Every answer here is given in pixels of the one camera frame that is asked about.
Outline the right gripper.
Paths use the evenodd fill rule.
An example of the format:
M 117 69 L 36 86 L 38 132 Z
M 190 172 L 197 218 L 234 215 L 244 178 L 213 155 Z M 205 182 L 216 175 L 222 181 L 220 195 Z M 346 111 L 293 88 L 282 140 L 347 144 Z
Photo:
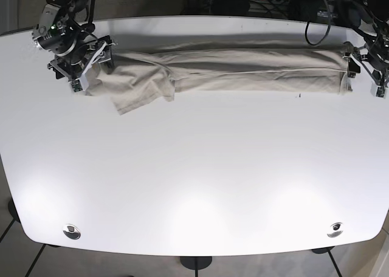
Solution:
M 99 63 L 107 74 L 115 69 L 111 51 L 115 41 L 109 35 L 96 37 L 93 34 L 95 25 L 52 25 L 46 30 L 42 35 L 35 27 L 32 39 L 40 49 L 54 54 L 47 68 L 55 73 L 56 79 L 77 81 L 94 63 Z

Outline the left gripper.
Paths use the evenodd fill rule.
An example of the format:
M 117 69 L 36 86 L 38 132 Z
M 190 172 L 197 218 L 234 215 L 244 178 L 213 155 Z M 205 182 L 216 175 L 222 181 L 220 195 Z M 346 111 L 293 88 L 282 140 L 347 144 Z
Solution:
M 372 40 L 365 38 L 362 47 L 354 47 L 349 41 L 343 43 L 347 50 L 343 55 L 348 61 L 348 77 L 360 73 L 360 63 L 378 86 L 388 87 L 388 35 L 378 34 Z

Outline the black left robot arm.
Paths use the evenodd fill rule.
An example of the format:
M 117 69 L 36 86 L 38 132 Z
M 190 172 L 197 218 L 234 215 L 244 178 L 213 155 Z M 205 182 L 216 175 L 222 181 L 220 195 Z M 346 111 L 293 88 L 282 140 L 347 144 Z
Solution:
M 367 62 L 378 91 L 388 89 L 388 0 L 343 0 L 339 13 L 346 26 L 365 41 L 367 54 L 357 55 L 360 63 Z

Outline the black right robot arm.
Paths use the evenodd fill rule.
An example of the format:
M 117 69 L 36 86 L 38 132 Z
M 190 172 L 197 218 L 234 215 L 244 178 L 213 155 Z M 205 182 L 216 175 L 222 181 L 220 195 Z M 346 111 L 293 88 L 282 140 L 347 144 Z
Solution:
M 47 65 L 56 79 L 66 77 L 78 92 L 86 72 L 95 63 L 113 68 L 110 36 L 94 35 L 95 0 L 46 0 L 39 23 L 32 30 L 33 42 L 54 54 Z

